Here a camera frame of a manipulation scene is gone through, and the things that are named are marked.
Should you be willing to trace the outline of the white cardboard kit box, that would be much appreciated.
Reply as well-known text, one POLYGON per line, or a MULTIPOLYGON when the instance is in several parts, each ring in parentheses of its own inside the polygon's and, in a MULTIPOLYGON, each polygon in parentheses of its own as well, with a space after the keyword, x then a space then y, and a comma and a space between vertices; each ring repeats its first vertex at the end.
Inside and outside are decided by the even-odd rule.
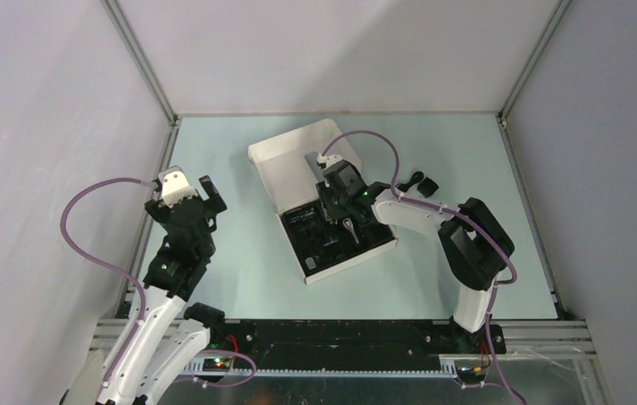
MULTIPOLYGON (((277 210, 277 216, 314 199, 319 200, 316 184, 322 181, 323 176, 316 165, 318 154, 339 154, 352 163, 360 174, 363 169, 362 159, 348 140, 342 138, 337 123, 330 119, 316 121, 249 146, 249 159, 256 166, 268 197, 277 210)), ((396 245, 392 248, 380 248, 363 259, 352 259, 336 270, 331 270, 328 275, 320 276, 316 281, 365 262, 396 245)))

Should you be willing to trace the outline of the black clipper guard comb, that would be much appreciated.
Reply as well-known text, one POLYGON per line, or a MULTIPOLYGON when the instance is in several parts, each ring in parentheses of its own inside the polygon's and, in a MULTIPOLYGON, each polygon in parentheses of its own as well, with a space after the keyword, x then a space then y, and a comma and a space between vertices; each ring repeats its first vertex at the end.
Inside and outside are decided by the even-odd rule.
POLYGON ((431 178, 425 177, 421 182, 417 185, 418 193, 424 198, 432 197, 438 190, 440 186, 431 178))

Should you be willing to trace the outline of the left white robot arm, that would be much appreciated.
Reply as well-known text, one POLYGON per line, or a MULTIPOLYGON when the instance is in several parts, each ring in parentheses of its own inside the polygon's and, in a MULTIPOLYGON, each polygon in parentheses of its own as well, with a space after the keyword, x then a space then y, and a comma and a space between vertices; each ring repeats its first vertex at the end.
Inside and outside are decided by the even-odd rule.
POLYGON ((187 304, 216 252, 213 232, 218 215, 227 208, 209 176, 199 182, 203 193, 179 167, 150 182, 157 195, 144 209, 165 230, 165 237, 142 280, 87 252, 67 229, 69 214, 86 195, 105 186, 140 184, 141 180, 117 177, 100 181, 76 194, 63 209, 60 230, 67 244, 136 289, 132 314, 114 347, 102 360, 88 361, 69 396, 84 397, 91 404, 155 404, 197 354, 225 345, 223 312, 187 304))

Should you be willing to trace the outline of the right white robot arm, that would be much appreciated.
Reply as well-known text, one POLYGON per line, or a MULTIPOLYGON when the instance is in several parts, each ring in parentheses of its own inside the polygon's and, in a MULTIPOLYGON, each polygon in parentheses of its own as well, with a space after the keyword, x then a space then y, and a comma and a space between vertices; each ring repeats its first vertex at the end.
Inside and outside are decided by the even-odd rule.
POLYGON ((366 240, 370 227, 395 226, 439 239, 459 283, 452 344, 463 353, 480 347, 499 274, 515 271, 510 261, 514 243, 487 205, 470 197, 453 209, 407 196, 383 182, 367 185, 358 169, 336 154, 319 155, 316 164, 323 176, 316 190, 327 221, 352 230, 356 241, 366 240))

